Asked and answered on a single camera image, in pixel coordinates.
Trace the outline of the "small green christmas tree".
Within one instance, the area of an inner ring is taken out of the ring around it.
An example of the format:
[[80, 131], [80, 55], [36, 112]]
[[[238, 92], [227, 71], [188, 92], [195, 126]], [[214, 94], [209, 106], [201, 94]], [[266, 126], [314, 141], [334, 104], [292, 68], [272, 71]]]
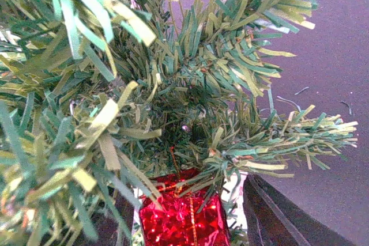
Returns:
[[316, 0], [1, 0], [1, 244], [145, 245], [153, 178], [221, 198], [240, 172], [355, 146], [356, 122], [258, 109], [279, 66], [269, 49]]

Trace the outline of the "clear battery box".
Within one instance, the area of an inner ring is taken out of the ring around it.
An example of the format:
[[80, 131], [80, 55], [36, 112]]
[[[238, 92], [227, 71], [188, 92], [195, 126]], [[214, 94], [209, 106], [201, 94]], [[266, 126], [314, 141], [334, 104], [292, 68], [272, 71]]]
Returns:
[[247, 220], [243, 210], [243, 183], [246, 176], [247, 172], [241, 171], [239, 176], [233, 173], [229, 179], [224, 179], [221, 200], [230, 229], [247, 229]]

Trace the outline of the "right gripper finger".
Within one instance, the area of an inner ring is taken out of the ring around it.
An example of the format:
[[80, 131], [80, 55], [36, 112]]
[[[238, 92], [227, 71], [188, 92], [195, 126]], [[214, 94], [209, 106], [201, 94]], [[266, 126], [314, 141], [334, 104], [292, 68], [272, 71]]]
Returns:
[[243, 183], [243, 210], [250, 245], [354, 245], [255, 174]]

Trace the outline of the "red gift box ornament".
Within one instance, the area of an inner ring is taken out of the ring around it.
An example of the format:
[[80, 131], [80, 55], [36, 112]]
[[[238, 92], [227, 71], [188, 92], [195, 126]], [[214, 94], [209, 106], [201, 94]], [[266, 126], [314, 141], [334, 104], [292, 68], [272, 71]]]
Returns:
[[145, 245], [230, 245], [226, 214], [217, 193], [207, 196], [207, 188], [179, 194], [189, 186], [176, 185], [199, 173], [188, 169], [180, 174], [153, 178], [161, 193], [157, 208], [145, 198], [139, 210]]

